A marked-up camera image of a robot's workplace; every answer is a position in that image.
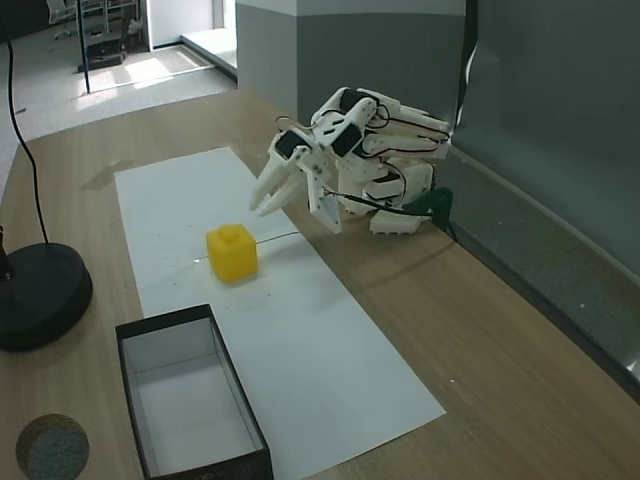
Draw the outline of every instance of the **paper sheet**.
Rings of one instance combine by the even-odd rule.
[[[230,149],[116,174],[145,316],[211,304],[275,478],[298,480],[445,412],[302,235],[259,245],[259,274],[235,286],[194,261],[224,223],[259,242],[297,231],[249,211],[254,182]]]

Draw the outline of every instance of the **cardboard box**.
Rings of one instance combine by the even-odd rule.
[[[272,480],[271,455],[208,305],[116,328],[145,479]]]

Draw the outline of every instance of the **wooden table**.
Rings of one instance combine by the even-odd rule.
[[[114,335],[142,311],[113,173],[223,146],[258,173],[278,114],[233,92],[31,142],[49,235],[83,255],[95,293],[83,321],[58,342],[0,354],[0,478],[23,478],[16,439],[31,420],[54,412],[77,420],[89,436],[81,479],[142,478]],[[315,478],[640,478],[638,405],[463,248],[430,227],[414,236],[372,236],[362,220],[333,235],[304,200],[287,213],[447,410]],[[41,240],[21,151],[0,222],[9,251]]]

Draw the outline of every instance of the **yellow cube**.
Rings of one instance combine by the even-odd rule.
[[[258,271],[256,241],[242,225],[223,225],[207,233],[211,269],[224,283]]]

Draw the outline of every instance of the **gray wall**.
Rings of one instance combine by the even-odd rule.
[[[243,0],[238,85],[302,122],[344,86],[453,121],[463,12],[462,0]]]
[[[462,16],[299,17],[300,120],[308,122],[331,94],[350,86],[382,92],[453,122],[463,34]]]
[[[238,87],[298,112],[296,17],[236,4]]]
[[[490,0],[479,16],[456,144],[640,275],[640,2]]]

